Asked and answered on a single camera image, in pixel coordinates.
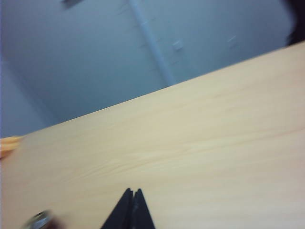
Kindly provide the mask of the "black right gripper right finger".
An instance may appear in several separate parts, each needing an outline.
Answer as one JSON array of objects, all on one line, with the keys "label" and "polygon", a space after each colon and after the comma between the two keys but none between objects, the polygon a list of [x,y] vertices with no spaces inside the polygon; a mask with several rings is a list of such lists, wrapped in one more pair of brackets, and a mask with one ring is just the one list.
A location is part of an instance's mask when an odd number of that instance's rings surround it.
[{"label": "black right gripper right finger", "polygon": [[131,229],[155,229],[143,192],[138,189],[132,201]]}]

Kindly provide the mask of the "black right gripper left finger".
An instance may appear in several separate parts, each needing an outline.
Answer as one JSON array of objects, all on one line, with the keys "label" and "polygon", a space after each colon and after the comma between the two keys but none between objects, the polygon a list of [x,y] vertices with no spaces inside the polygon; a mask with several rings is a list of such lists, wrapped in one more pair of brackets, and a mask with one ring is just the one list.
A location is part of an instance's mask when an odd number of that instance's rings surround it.
[{"label": "black right gripper left finger", "polygon": [[132,203],[133,191],[128,188],[101,226],[101,229],[128,229],[130,226]]}]

